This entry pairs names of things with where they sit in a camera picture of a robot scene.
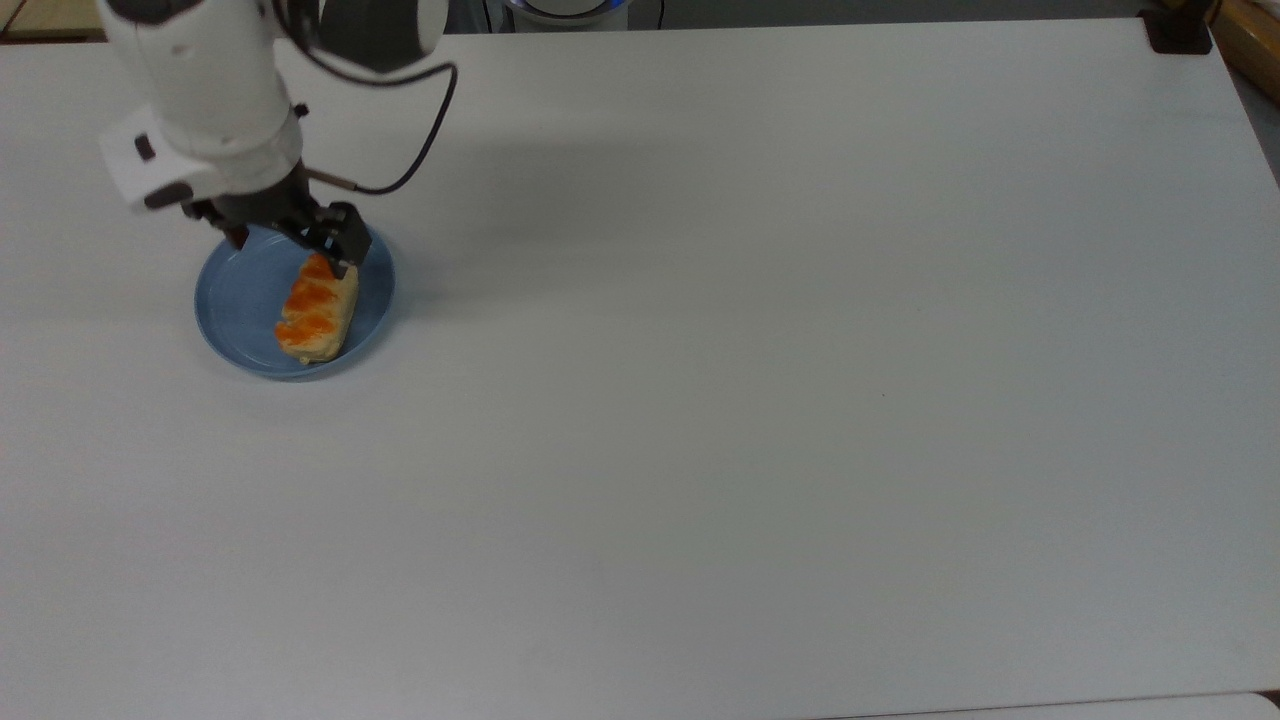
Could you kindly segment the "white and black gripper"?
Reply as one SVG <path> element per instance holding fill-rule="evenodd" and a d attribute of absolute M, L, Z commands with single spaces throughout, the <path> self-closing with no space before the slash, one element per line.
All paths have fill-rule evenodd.
<path fill-rule="evenodd" d="M 253 151 L 209 160 L 183 154 L 164 136 L 154 110 L 142 108 L 104 132 L 99 147 L 133 211 L 179 208 L 223 232 L 236 251 L 246 246 L 250 227 L 273 229 L 321 254 L 330 275 L 343 281 L 352 266 L 364 265 L 372 246 L 355 205 L 323 205 L 312 196 L 296 119 Z"/>

